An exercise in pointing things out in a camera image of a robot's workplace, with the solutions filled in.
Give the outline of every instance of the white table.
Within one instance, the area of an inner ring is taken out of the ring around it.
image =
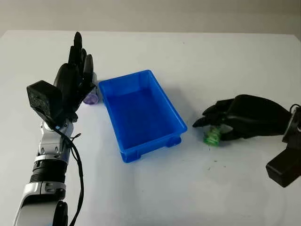
[[[8,31],[0,39],[0,210],[12,225],[41,137],[26,86],[52,83],[68,60],[75,32]],[[151,69],[188,126],[182,143],[121,160],[103,104],[78,110],[74,133],[85,174],[76,225],[296,226],[301,179],[283,189],[266,163],[286,147],[282,137],[256,137],[209,148],[192,128],[217,100],[238,94],[301,102],[301,43],[292,35],[82,32],[99,80]],[[79,195],[77,165],[66,174],[69,217]]]

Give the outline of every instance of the black wire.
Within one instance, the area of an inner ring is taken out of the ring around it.
[[[58,129],[54,128],[53,129],[55,132],[57,132],[59,135],[61,135],[65,141],[67,141],[67,143],[72,147],[72,149],[74,150],[75,152],[75,155],[76,155],[76,162],[78,164],[78,167],[79,167],[79,179],[80,179],[80,194],[79,194],[79,202],[78,202],[78,205],[77,205],[77,210],[75,212],[75,215],[71,221],[71,223],[69,224],[70,226],[74,226],[75,225],[75,221],[79,215],[79,212],[80,212],[80,209],[81,209],[81,206],[83,204],[83,200],[84,200],[84,175],[83,175],[83,167],[82,167],[82,164],[81,164],[81,159],[80,159],[80,156],[79,156],[79,152],[76,148],[76,146],[74,145],[74,143],[64,134],[62,133],[61,131],[59,131]]]
[[[78,138],[80,135],[81,135],[81,133],[75,135],[74,137],[71,137],[71,139],[72,139],[71,142],[73,142],[74,139],[75,139],[75,138]],[[73,158],[74,158],[75,161],[77,162],[78,160],[77,160],[77,158],[76,158],[75,155],[74,155],[73,148],[71,148],[71,154],[73,155]]]
[[[293,104],[293,105],[291,106],[291,108],[290,108],[290,113],[292,113],[292,109],[293,109],[293,107],[295,107],[295,106],[301,107],[299,104]]]

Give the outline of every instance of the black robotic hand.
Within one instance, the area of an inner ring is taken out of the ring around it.
[[[292,116],[279,104],[250,95],[217,101],[203,115],[193,127],[226,124],[233,128],[222,134],[221,140],[284,134]]]

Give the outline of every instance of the blue container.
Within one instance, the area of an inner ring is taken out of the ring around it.
[[[150,70],[99,83],[124,162],[181,142],[187,126]]]

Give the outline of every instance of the green object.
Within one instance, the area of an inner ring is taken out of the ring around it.
[[[221,127],[211,126],[204,136],[204,143],[210,146],[218,146],[221,140]]]

